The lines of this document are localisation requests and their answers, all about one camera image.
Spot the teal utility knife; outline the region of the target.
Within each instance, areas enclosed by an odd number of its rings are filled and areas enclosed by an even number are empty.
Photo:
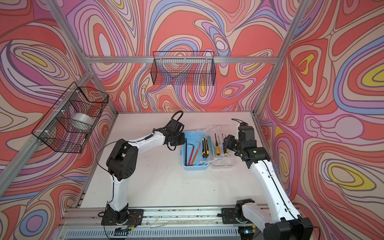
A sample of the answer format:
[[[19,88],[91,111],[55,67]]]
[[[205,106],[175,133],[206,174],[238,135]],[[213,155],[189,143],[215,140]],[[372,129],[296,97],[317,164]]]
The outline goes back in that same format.
[[[207,136],[207,140],[208,140],[210,155],[213,156],[214,155],[214,148],[213,148],[213,145],[212,145],[212,139],[211,139],[210,136]]]

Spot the orange handled hex key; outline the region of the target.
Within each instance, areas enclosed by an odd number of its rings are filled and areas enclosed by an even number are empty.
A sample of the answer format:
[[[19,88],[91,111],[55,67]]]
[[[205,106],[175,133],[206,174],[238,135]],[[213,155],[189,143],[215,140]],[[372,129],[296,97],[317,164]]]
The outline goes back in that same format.
[[[196,141],[196,143],[198,144],[198,148],[197,148],[197,150],[195,151],[195,154],[194,154],[194,156],[193,156],[193,159],[192,159],[192,161],[191,161],[190,166],[193,166],[193,165],[194,165],[195,159],[196,159],[196,157],[197,157],[197,155],[198,155],[198,152],[199,152],[199,150],[200,150],[201,142]]]

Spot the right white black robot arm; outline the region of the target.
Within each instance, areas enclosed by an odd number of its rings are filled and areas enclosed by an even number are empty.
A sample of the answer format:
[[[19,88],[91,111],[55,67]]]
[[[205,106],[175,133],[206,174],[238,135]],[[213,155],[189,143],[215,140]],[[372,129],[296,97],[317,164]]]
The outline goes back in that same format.
[[[225,137],[224,147],[246,163],[259,182],[270,210],[267,214],[253,200],[239,200],[235,207],[238,220],[252,222],[266,240],[309,240],[315,226],[309,218],[302,217],[290,201],[269,154],[257,146],[254,128],[240,123],[238,136]]]

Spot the orange handled screwdriver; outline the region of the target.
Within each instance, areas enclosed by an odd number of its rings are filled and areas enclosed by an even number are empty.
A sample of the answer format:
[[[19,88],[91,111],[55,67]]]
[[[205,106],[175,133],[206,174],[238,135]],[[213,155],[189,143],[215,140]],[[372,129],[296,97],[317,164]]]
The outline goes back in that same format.
[[[216,155],[219,156],[221,154],[220,147],[217,139],[217,135],[215,134],[215,145],[216,145]]]

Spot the black yellow screwdriver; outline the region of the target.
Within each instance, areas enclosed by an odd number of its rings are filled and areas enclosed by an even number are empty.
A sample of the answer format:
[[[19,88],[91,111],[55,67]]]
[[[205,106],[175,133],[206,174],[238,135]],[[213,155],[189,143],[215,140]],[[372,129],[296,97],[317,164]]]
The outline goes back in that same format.
[[[228,150],[227,150],[226,145],[225,145],[225,135],[224,134],[222,134],[222,138],[223,138],[223,154],[225,156],[227,156],[228,155]]]

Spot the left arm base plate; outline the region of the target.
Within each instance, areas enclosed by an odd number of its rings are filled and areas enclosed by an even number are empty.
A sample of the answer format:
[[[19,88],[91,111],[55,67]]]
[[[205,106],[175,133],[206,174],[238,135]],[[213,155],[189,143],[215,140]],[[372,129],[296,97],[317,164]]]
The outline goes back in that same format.
[[[138,226],[142,224],[143,209],[123,209],[120,212],[107,209],[102,217],[102,226]]]

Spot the yellow black utility knife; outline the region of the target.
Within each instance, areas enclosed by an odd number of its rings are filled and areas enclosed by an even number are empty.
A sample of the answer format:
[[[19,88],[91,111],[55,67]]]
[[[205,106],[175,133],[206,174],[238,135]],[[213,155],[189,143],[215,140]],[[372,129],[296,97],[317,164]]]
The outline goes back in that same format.
[[[202,156],[204,159],[207,159],[209,157],[209,144],[208,144],[208,139],[206,137],[203,137]]]

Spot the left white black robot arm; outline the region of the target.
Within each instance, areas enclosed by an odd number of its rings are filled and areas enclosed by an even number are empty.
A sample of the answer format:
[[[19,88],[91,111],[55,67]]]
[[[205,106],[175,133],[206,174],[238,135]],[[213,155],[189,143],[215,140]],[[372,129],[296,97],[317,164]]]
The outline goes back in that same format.
[[[155,147],[166,145],[169,149],[186,143],[184,125],[178,120],[170,120],[165,127],[141,139],[126,141],[120,139],[115,144],[107,160],[111,175],[113,196],[107,203],[102,219],[103,226],[125,225],[129,219],[128,183],[136,170],[139,154]]]

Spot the blue plastic tool box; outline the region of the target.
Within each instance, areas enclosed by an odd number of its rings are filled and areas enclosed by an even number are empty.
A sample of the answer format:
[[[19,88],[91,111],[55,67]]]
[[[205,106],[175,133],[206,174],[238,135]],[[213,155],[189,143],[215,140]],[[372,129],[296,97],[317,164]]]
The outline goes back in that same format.
[[[199,141],[201,142],[201,146],[200,146],[200,150],[198,152],[198,155],[195,159],[195,162],[194,162],[194,165],[193,166],[188,166],[188,160],[190,158],[190,154],[191,154],[191,150],[192,148],[190,146],[188,146],[188,153],[187,153],[187,166],[184,167],[184,159],[185,159],[185,153],[184,153],[184,148],[185,148],[185,144],[182,145],[182,149],[181,149],[181,156],[182,156],[182,164],[183,164],[183,167],[186,171],[198,171],[198,170],[205,170],[208,168],[209,166],[209,161],[208,159],[204,159],[203,156],[202,156],[202,150],[203,150],[203,137],[206,136],[206,133],[202,130],[196,130],[196,131],[186,131],[185,132],[185,137],[188,141],[188,144],[195,144],[195,151],[197,150],[198,148],[198,144],[196,143],[196,141]]]

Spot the red handled hex key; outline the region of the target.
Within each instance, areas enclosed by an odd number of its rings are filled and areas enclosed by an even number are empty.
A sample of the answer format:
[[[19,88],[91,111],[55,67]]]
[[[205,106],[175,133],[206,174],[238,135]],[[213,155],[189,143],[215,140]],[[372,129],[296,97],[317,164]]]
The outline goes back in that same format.
[[[188,146],[190,146],[192,148],[191,154],[190,154],[190,158],[188,160],[188,166],[190,166],[191,162],[192,162],[193,154],[194,154],[194,151],[195,151],[195,144],[188,144]]]

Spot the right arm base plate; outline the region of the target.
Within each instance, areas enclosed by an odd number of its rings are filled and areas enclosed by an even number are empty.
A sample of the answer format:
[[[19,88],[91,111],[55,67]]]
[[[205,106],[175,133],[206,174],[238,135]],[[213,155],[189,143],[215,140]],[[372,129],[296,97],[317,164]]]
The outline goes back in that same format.
[[[221,212],[217,214],[217,217],[222,219],[223,224],[251,224],[252,222],[244,219],[237,213],[235,208],[221,208]]]

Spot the clear tool box lid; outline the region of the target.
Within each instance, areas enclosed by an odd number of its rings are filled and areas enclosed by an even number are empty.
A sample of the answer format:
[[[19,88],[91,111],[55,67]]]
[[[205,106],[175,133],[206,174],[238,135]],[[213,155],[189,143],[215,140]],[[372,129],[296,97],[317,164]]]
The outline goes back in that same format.
[[[236,163],[234,153],[224,146],[224,138],[228,136],[230,130],[228,125],[211,126],[205,130],[211,150],[209,164],[213,169],[232,168]]]

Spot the black hex key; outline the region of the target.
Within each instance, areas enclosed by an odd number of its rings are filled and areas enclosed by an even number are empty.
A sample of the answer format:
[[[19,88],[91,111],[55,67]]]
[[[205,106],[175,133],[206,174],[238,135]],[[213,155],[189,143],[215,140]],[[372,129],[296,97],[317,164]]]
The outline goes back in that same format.
[[[184,159],[184,167],[187,166],[187,153],[188,153],[188,141],[186,139],[186,143],[185,143],[185,148],[184,148],[184,153],[185,153],[185,159]]]

